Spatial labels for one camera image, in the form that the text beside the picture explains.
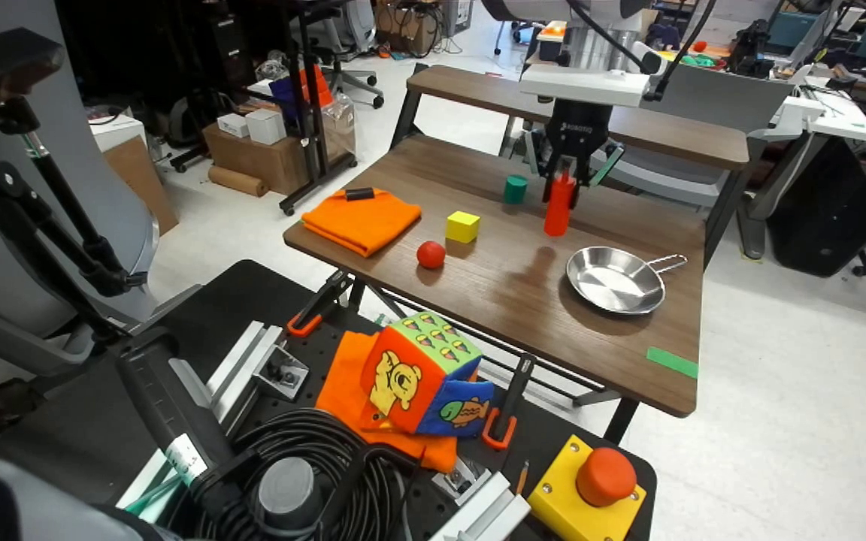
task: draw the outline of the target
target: black cable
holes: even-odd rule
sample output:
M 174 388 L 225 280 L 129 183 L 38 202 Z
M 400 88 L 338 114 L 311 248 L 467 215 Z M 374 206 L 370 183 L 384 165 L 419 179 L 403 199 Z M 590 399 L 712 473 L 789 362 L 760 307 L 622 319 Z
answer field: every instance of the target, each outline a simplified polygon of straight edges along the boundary
M 318 410 L 295 410 L 277 414 L 230 441 L 238 456 L 247 456 L 240 469 L 228 473 L 240 483 L 249 505 L 238 505 L 221 518 L 201 513 L 196 524 L 197 539 L 253 541 L 253 539 L 323 539 L 323 541 L 375 541 L 396 539 L 403 527 L 403 493 L 396 482 L 400 460 L 392 450 L 363 444 L 344 421 Z M 259 518 L 260 508 L 253 493 L 269 463 L 283 456 L 299 456 L 323 477 L 324 493 L 351 488 L 344 508 L 332 524 L 308 527 L 304 532 L 266 530 Z
M 666 66 L 666 73 L 661 74 L 661 82 L 651 88 L 651 94 L 643 96 L 643 98 L 661 98 L 661 96 L 665 96 L 665 90 L 666 90 L 666 83 L 670 83 L 670 74 L 680 68 L 680 61 L 685 56 L 685 51 L 693 44 L 693 40 L 700 36 L 700 29 L 707 26 L 707 19 L 708 19 L 712 5 L 714 5 L 714 0 L 707 0 L 707 5 L 704 5 L 704 13 L 700 13 L 691 36 L 687 36 L 685 44 L 677 51 L 674 64 Z
M 600 40 L 606 40 L 622 56 L 629 56 L 631 64 L 638 64 L 638 68 L 643 73 L 643 61 L 638 53 L 631 53 L 622 41 L 617 41 L 600 24 L 594 24 L 586 8 L 577 3 L 577 0 L 565 0 L 573 16 L 590 26 L 594 29 Z

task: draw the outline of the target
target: cartoon print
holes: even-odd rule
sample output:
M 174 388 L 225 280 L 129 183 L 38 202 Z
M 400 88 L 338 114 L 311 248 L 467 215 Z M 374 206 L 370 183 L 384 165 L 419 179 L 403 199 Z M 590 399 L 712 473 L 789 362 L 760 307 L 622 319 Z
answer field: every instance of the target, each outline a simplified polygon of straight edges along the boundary
M 486 410 L 490 405 L 484 399 L 472 396 L 467 404 L 443 405 L 438 419 L 463 430 L 467 425 L 475 425 L 475 421 L 486 419 Z
M 370 392 L 370 404 L 379 410 L 379 414 L 392 414 L 392 410 L 400 404 L 400 410 L 409 410 L 412 396 L 422 388 L 422 367 L 403 363 L 393 352 L 384 352 L 375 363 L 375 383 Z

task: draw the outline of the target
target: silver pan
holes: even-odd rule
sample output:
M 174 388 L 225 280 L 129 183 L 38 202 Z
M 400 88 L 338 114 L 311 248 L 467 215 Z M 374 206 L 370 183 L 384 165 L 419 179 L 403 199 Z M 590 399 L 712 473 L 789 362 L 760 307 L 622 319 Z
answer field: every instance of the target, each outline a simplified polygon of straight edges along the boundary
M 682 254 L 643 262 L 622 250 L 584 248 L 571 256 L 565 278 L 584 302 L 603 313 L 650 317 L 666 294 L 661 273 L 685 262 Z

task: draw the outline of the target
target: red apple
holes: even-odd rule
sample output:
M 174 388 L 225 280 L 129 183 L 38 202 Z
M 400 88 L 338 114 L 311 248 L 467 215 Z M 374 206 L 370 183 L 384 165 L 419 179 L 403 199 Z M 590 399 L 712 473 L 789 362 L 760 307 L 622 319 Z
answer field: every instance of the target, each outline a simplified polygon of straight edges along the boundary
M 422 250 L 416 250 L 416 260 L 422 262 L 422 267 L 438 272 L 446 262 L 446 248 L 436 241 L 426 241 L 426 243 L 422 243 Z

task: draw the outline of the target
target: red bottle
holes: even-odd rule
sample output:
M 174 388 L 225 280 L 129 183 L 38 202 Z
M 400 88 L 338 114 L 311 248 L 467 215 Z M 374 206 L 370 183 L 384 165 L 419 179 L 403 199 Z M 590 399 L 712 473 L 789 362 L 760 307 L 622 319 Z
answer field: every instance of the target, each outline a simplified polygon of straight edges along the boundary
M 560 174 L 552 179 L 550 199 L 546 199 L 546 219 L 543 219 L 543 233 L 546 233 L 550 238 L 563 238 L 565 229 L 571 225 L 573 190 L 577 190 L 573 174 L 560 173 Z

